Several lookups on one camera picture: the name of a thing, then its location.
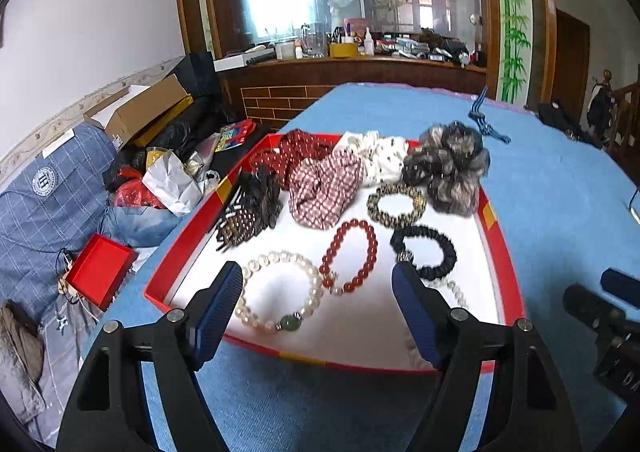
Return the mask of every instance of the table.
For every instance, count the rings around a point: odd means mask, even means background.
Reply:
[[[416,139],[434,122],[460,120],[470,100],[426,89],[349,84],[337,87],[283,129],[364,132]],[[558,365],[587,450],[608,432],[623,403],[594,380],[594,334],[562,310],[566,286],[593,291],[607,268],[640,276],[640,227],[626,210],[635,187],[615,163],[590,145],[572,142],[533,115],[483,106],[488,122],[513,142],[485,139],[492,164],[484,187],[510,249],[529,318]],[[125,326],[160,312],[142,290],[185,219],[162,243],[103,318]],[[640,318],[638,310],[604,294]],[[158,445],[173,450],[152,364],[146,392]],[[233,451],[404,451],[422,417],[433,378],[333,371],[223,342],[197,373],[203,395]],[[461,450],[473,450],[488,403],[484,375]]]

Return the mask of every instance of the wooden door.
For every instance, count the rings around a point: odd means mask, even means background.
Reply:
[[[575,121],[580,121],[589,75],[590,28],[557,10],[556,75],[551,100],[559,100]]]

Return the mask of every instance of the bamboo painting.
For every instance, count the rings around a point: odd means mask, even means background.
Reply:
[[[502,21],[504,24],[504,59],[501,61],[503,102],[513,104],[518,92],[527,82],[527,70],[524,66],[522,51],[530,49],[525,29],[529,25],[529,17],[523,12],[525,0],[501,0]]]

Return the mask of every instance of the red polka dot scrunchie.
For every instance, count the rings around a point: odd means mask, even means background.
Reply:
[[[331,154],[333,148],[333,143],[326,142],[317,135],[294,129],[280,139],[277,151],[267,149],[255,153],[249,159],[249,164],[253,171],[257,170],[258,165],[264,165],[276,172],[280,188],[289,190],[291,173],[303,159],[323,159]]]

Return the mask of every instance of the green jade bead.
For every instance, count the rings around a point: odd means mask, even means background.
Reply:
[[[293,315],[285,315],[280,319],[280,327],[284,331],[295,331],[302,324],[302,320],[295,318]]]

